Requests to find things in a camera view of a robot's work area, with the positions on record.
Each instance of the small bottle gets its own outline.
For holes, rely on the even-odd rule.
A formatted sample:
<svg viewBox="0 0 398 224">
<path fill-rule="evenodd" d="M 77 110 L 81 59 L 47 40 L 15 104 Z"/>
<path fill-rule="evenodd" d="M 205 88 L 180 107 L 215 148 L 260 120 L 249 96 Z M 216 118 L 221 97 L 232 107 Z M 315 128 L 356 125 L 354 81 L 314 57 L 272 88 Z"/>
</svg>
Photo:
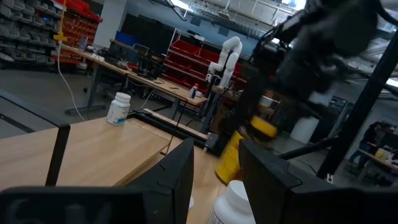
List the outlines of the small bottle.
<svg viewBox="0 0 398 224">
<path fill-rule="evenodd" d="M 191 88 L 191 90 L 189 91 L 189 97 L 190 97 L 190 98 L 192 98 L 192 99 L 195 98 L 195 96 L 196 96 L 196 94 L 197 94 L 197 91 L 198 91 L 198 87 L 199 87 L 199 85 L 196 83 L 196 84 L 194 84 L 194 86 Z"/>
<path fill-rule="evenodd" d="M 130 109 L 131 96 L 125 93 L 116 93 L 114 100 L 109 107 L 106 121 L 113 125 L 122 125 Z"/>
<path fill-rule="evenodd" d="M 217 198 L 208 224 L 255 224 L 243 182 L 233 180 L 226 193 Z"/>
</svg>

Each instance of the yellow object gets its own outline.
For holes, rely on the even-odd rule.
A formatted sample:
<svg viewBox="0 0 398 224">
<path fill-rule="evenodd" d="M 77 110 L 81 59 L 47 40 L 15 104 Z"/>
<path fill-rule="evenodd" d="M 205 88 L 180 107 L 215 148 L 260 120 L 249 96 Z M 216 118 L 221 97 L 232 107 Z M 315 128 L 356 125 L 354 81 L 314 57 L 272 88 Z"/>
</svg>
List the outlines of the yellow object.
<svg viewBox="0 0 398 224">
<path fill-rule="evenodd" d="M 271 138 L 276 137 L 276 135 L 278 133 L 278 130 L 273 125 L 271 125 L 267 121 L 264 121 L 263 119 L 261 119 L 260 117 L 257 117 L 257 116 L 253 116 L 250 124 L 257 130 L 259 130 L 261 133 L 263 133 Z"/>
<path fill-rule="evenodd" d="M 60 23 L 60 30 L 58 31 L 58 35 L 54 35 L 54 40 L 61 40 L 61 41 L 67 41 L 68 38 L 66 38 L 63 35 L 62 32 L 62 26 L 63 26 L 63 17 L 65 14 L 65 9 L 67 8 L 67 0 L 63 0 L 63 9 L 62 9 L 62 15 L 61 15 L 61 23 Z"/>
<path fill-rule="evenodd" d="M 277 129 L 260 117 L 253 116 L 251 126 L 270 138 L 277 136 Z M 230 181 L 239 179 L 239 140 L 241 139 L 246 139 L 243 133 L 235 131 L 216 165 L 216 175 L 224 184 L 228 185 Z"/>
<path fill-rule="evenodd" d="M 244 139 L 244 137 L 238 131 L 235 131 L 216 166 L 216 175 L 226 185 L 234 179 L 239 171 L 238 149 L 241 139 Z"/>
</svg>

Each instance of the desk leg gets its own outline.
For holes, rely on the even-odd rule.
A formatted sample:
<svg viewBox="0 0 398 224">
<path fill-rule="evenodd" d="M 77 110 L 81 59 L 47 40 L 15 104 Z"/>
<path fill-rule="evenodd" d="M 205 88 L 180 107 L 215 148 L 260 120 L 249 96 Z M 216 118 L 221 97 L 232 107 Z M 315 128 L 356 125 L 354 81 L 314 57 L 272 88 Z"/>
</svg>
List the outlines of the desk leg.
<svg viewBox="0 0 398 224">
<path fill-rule="evenodd" d="M 172 106 L 172 111 L 170 113 L 170 119 L 174 120 L 175 115 L 177 114 L 179 105 L 180 105 L 180 100 L 176 98 L 174 100 L 174 103 L 173 103 L 173 106 Z"/>
<path fill-rule="evenodd" d="M 214 110 L 216 109 L 216 105 L 219 98 L 220 94 L 215 94 L 214 98 L 211 100 L 211 104 L 206 106 L 207 112 L 205 113 L 205 119 L 203 120 L 203 123 L 200 126 L 199 132 L 207 134 L 206 130 L 210 125 L 211 119 L 213 119 Z"/>
<path fill-rule="evenodd" d="M 86 106 L 82 106 L 82 107 L 78 107 L 79 112 L 81 113 L 85 113 L 88 110 L 90 111 L 98 111 L 98 110 L 105 110 L 106 109 L 106 105 L 94 105 L 94 95 L 97 92 L 97 88 L 98 88 L 98 84 L 100 83 L 101 80 L 101 69 L 99 68 L 97 63 L 94 63 L 93 65 L 93 74 L 91 76 L 92 81 L 91 83 L 93 84 L 93 86 L 89 86 L 87 89 L 87 95 L 88 95 L 88 100 L 87 100 L 87 105 Z M 75 108 L 67 108 L 65 110 L 66 114 L 72 114 L 72 113 L 76 113 L 76 109 Z"/>
<path fill-rule="evenodd" d="M 373 166 L 373 161 L 370 159 L 365 167 L 363 167 L 361 173 L 358 175 L 358 178 L 356 179 L 357 182 L 362 182 L 362 180 L 365 178 L 366 174 L 368 174 L 369 168 Z"/>
</svg>

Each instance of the white cable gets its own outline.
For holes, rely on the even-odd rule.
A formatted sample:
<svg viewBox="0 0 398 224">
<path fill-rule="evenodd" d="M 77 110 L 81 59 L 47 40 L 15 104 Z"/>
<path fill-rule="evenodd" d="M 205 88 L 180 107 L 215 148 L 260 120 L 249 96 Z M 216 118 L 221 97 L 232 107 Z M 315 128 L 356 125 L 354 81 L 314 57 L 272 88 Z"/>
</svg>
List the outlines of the white cable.
<svg viewBox="0 0 398 224">
<path fill-rule="evenodd" d="M 63 81 L 65 82 L 65 84 L 66 84 L 67 87 L 68 87 L 68 90 L 69 90 L 69 92 L 70 92 L 70 96 L 72 97 L 73 106 L 75 107 L 77 114 L 80 116 L 80 118 L 81 118 L 83 121 L 86 121 L 86 120 L 82 117 L 82 115 L 80 114 L 79 110 L 77 109 L 77 106 L 76 106 L 76 103 L 75 103 L 75 97 L 73 96 L 72 90 L 70 89 L 70 86 L 69 86 L 67 80 L 63 77 L 63 75 L 62 75 L 62 73 L 61 73 L 61 66 L 60 66 L 61 45 L 62 45 L 62 41 L 60 40 L 60 41 L 59 41 L 59 46 L 60 46 L 60 47 L 59 47 L 59 49 L 58 49 L 58 72 L 59 72 L 61 78 L 63 79 Z"/>
<path fill-rule="evenodd" d="M 152 90 L 151 93 L 149 93 L 149 96 L 147 97 L 147 99 L 145 100 L 144 104 L 141 106 L 140 109 L 142 109 L 142 108 L 145 106 L 145 104 L 147 103 L 149 97 L 151 96 L 151 94 L 153 94 L 154 91 L 155 91 L 155 90 Z"/>
</svg>

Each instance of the window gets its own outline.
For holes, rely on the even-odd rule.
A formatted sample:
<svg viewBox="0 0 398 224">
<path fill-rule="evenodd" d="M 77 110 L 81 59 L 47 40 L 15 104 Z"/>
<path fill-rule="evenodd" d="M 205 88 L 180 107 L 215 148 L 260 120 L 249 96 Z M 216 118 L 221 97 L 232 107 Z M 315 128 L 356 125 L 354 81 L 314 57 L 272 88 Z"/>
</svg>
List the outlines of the window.
<svg viewBox="0 0 398 224">
<path fill-rule="evenodd" d="M 224 28 L 224 27 L 220 27 L 220 28 L 218 29 L 218 34 L 221 34 L 221 35 L 227 37 L 228 34 L 229 34 L 229 29 Z"/>
<path fill-rule="evenodd" d="M 282 0 L 282 4 L 295 10 L 303 9 L 306 2 L 307 0 Z"/>
<path fill-rule="evenodd" d="M 196 17 L 192 17 L 192 19 L 191 19 L 191 24 L 193 24 L 195 26 L 200 26 L 200 22 L 201 22 L 201 20 Z"/>
</svg>

